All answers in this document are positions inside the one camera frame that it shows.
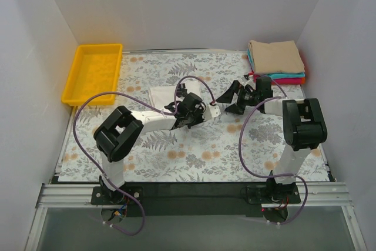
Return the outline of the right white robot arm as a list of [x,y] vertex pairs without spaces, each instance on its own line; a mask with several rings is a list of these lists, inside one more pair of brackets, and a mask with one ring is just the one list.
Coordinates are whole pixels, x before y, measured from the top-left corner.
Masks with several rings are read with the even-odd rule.
[[251,106],[252,112],[282,117],[286,145],[278,165],[263,176],[267,198],[277,203],[294,193],[302,164],[312,150],[326,141],[328,132],[318,99],[279,98],[273,95],[271,86],[268,76],[258,77],[254,87],[235,80],[217,101],[229,105],[225,109],[228,113],[242,115]]

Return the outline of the white t shirt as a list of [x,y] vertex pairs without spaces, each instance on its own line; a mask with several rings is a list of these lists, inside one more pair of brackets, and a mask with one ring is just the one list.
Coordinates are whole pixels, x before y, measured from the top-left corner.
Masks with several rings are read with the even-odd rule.
[[[199,81],[186,81],[184,82],[187,92],[193,92],[200,96],[200,83]],[[154,86],[149,88],[150,105],[161,110],[168,104],[174,102],[175,86]]]

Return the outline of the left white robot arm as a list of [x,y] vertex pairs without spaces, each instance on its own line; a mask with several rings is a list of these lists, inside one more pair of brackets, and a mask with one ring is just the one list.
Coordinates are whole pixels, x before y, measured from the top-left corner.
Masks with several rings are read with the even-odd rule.
[[140,135],[185,126],[191,128],[217,117],[218,110],[216,106],[206,105],[193,92],[157,111],[131,111],[125,106],[117,107],[93,135],[102,157],[100,186],[106,199],[113,204],[124,199],[123,159]]

